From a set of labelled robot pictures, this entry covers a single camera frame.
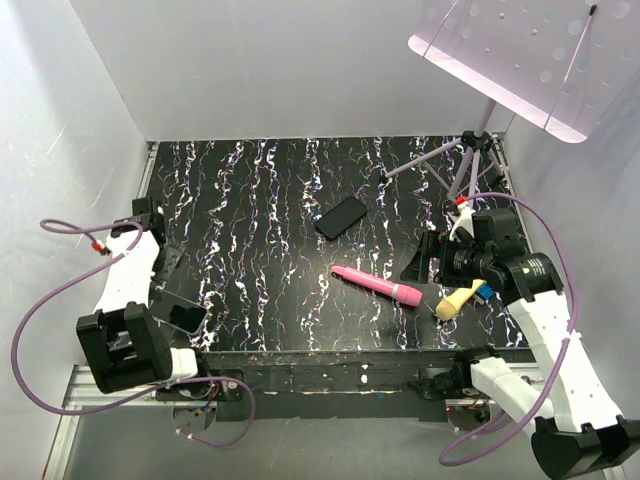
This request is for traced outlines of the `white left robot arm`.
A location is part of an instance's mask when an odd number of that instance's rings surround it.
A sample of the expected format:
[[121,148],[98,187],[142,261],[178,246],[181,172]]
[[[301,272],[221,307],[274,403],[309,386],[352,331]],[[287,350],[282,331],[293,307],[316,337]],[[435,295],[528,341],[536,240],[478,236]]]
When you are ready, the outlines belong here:
[[193,400],[213,386],[189,347],[169,345],[166,330],[202,330],[207,310],[166,289],[184,249],[167,240],[163,208],[151,197],[132,201],[132,215],[118,220],[106,248],[122,259],[108,269],[94,312],[78,319],[76,333],[98,389],[110,394],[146,384],[176,382]]

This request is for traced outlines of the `phone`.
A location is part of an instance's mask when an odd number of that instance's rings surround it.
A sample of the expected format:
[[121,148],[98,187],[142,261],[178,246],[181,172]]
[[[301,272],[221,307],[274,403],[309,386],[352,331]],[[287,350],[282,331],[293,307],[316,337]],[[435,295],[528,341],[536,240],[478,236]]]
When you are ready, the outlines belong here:
[[149,310],[157,321],[188,335],[198,334],[208,315],[203,306],[166,290],[151,294]]

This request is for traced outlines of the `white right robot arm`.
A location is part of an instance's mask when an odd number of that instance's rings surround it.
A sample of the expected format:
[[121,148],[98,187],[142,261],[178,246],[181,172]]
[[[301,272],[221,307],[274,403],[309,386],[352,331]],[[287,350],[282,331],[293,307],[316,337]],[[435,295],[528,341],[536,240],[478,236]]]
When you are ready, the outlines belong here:
[[[431,276],[433,259],[438,270]],[[464,397],[486,395],[515,421],[514,431],[527,434],[548,478],[617,467],[638,451],[638,421],[626,419],[606,392],[554,264],[519,243],[512,211],[461,209],[452,231],[422,233],[401,277],[466,288],[482,280],[499,295],[526,337],[542,389],[529,385],[492,347],[458,352],[447,379]]]

